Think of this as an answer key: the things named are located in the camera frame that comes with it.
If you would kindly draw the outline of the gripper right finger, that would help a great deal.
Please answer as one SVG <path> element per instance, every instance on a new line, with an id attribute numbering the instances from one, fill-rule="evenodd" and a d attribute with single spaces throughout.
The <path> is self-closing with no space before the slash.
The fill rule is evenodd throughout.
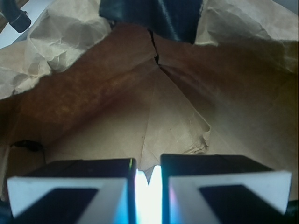
<path id="1" fill-rule="evenodd" d="M 287 224 L 292 175 L 241 155 L 163 154 L 164 224 Z"/>

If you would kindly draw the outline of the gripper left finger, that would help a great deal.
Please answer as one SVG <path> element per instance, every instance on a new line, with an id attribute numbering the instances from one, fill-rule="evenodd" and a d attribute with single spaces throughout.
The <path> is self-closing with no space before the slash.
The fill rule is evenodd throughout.
<path id="1" fill-rule="evenodd" d="M 55 161 L 7 180 L 14 224 L 134 224 L 136 161 Z"/>

